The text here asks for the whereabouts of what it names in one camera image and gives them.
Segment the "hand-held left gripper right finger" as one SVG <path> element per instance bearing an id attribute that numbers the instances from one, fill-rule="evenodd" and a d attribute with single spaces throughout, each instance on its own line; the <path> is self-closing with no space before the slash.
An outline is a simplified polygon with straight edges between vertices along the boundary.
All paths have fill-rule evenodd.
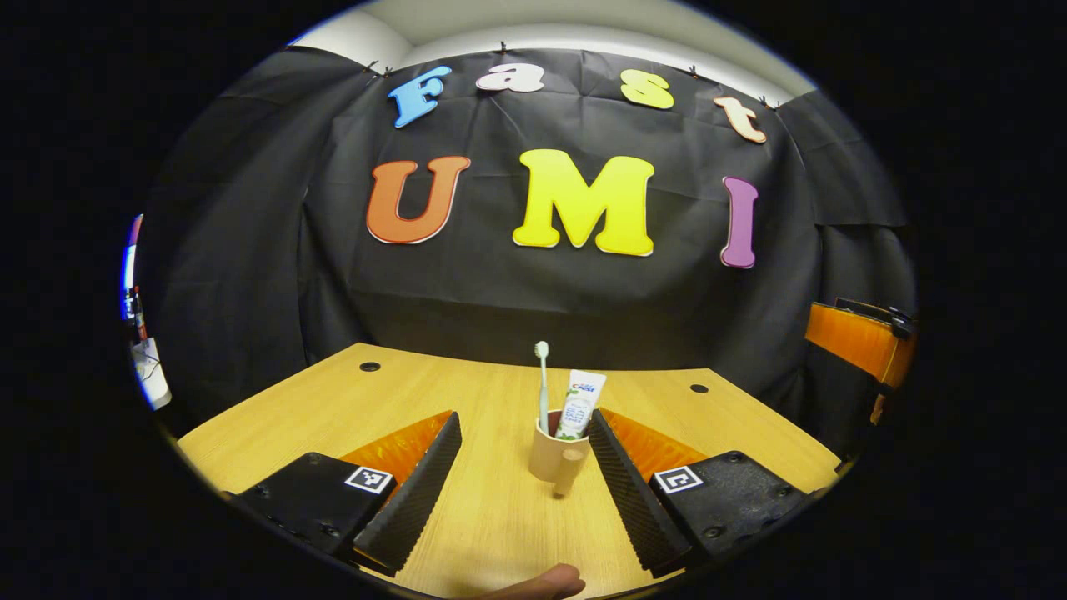
<path id="1" fill-rule="evenodd" d="M 594 410 L 588 435 L 630 544 L 653 578 L 731 560 L 810 503 L 746 453 L 708 456 L 607 409 Z"/>

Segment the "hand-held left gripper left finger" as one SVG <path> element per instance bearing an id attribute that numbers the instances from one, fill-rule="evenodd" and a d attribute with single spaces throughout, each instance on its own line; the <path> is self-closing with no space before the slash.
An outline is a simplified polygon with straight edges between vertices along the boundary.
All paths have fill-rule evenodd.
<path id="1" fill-rule="evenodd" d="M 404 569 L 463 441 L 446 410 L 332 458 L 306 452 L 236 495 L 297 543 L 384 577 Z"/>

